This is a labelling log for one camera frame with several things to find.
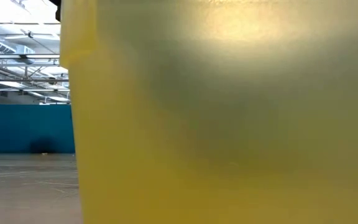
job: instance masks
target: gray floor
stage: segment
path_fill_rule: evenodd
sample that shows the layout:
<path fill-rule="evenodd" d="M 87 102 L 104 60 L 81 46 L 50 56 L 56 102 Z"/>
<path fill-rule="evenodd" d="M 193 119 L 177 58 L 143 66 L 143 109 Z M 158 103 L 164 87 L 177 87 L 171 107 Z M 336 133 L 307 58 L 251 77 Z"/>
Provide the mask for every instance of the gray floor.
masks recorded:
<path fill-rule="evenodd" d="M 73 155 L 0 155 L 0 223 L 82 223 Z"/>

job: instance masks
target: fluorescent light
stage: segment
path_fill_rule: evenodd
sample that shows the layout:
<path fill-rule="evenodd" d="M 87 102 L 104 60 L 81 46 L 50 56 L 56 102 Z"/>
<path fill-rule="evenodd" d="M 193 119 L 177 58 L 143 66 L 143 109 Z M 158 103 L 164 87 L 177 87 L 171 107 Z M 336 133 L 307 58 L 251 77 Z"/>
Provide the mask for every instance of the fluorescent light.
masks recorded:
<path fill-rule="evenodd" d="M 10 86 L 10 87 L 14 87 L 14 88 L 24 88 L 24 87 L 26 87 L 25 85 L 22 85 L 22 84 L 17 83 L 17 82 L 0 82 L 0 84 Z"/>
<path fill-rule="evenodd" d="M 0 55 L 0 59 L 59 59 L 59 54 L 11 54 L 11 55 Z"/>
<path fill-rule="evenodd" d="M 29 94 L 33 95 L 33 96 L 38 96 L 38 97 L 45 97 L 44 95 L 41 95 L 39 93 L 33 93 L 33 92 L 29 92 Z"/>
<path fill-rule="evenodd" d="M 62 101 L 62 102 L 67 102 L 69 101 L 69 99 L 66 99 L 64 97 L 59 97 L 59 96 L 49 96 L 50 99 L 56 100 L 56 101 Z"/>
<path fill-rule="evenodd" d="M 67 103 L 44 103 L 44 102 L 40 102 L 40 105 L 67 105 Z"/>
<path fill-rule="evenodd" d="M 53 89 L 0 89 L 0 91 L 65 91 L 65 92 L 68 92 L 70 91 L 69 89 L 56 89 L 56 90 L 53 90 Z"/>
<path fill-rule="evenodd" d="M 20 35 L 20 36 L 13 36 L 13 37 L 5 37 L 6 40 L 14 40 L 14 39 L 24 39 L 24 38 L 28 38 L 29 36 L 27 35 Z"/>
<path fill-rule="evenodd" d="M 42 36 L 42 35 L 33 35 L 33 38 L 37 38 L 37 39 L 43 39 L 43 40 L 60 40 L 57 39 L 56 37 L 48 37 L 48 36 Z M 28 35 L 15 35 L 15 36 L 10 36 L 10 37 L 5 37 L 6 40 L 14 40 L 14 39 L 25 39 L 25 38 L 29 38 Z"/>

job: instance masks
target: blue wall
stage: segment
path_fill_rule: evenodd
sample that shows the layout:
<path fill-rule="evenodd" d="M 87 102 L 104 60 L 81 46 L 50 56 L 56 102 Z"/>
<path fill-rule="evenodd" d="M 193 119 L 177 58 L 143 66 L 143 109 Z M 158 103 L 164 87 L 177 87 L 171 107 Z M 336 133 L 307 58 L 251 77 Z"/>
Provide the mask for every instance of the blue wall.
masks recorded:
<path fill-rule="evenodd" d="M 0 153 L 74 153 L 69 105 L 0 105 Z"/>

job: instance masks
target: ceiling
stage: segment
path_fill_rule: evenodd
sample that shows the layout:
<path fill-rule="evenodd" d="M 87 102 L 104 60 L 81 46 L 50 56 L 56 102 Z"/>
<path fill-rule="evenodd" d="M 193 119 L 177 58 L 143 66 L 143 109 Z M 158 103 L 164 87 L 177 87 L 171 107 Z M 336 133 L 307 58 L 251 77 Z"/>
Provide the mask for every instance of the ceiling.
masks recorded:
<path fill-rule="evenodd" d="M 0 0 L 0 42 L 16 48 L 20 45 L 30 48 L 32 54 L 60 53 L 60 23 L 55 19 L 57 6 L 48 0 Z M 32 63 L 18 62 L 17 60 L 0 60 L 0 68 L 12 72 L 12 75 L 0 71 L 0 79 L 42 81 L 45 79 L 68 79 L 68 71 L 59 66 L 58 59 L 44 58 Z M 62 102 L 69 102 L 67 93 L 68 83 L 64 82 L 31 82 L 21 83 L 26 88 L 64 89 L 64 93 L 43 93 L 41 90 L 34 97 L 43 101 L 44 98 L 56 101 L 59 97 Z M 0 85 L 1 89 L 12 89 L 15 85 Z"/>

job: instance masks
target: concrete floor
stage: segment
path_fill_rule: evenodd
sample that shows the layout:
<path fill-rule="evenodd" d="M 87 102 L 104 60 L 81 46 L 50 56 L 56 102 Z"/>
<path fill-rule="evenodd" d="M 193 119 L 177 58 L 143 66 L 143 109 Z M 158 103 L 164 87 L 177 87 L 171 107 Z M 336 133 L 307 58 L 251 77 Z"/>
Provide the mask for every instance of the concrete floor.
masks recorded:
<path fill-rule="evenodd" d="M 0 223 L 82 223 L 73 155 L 0 155 Z"/>

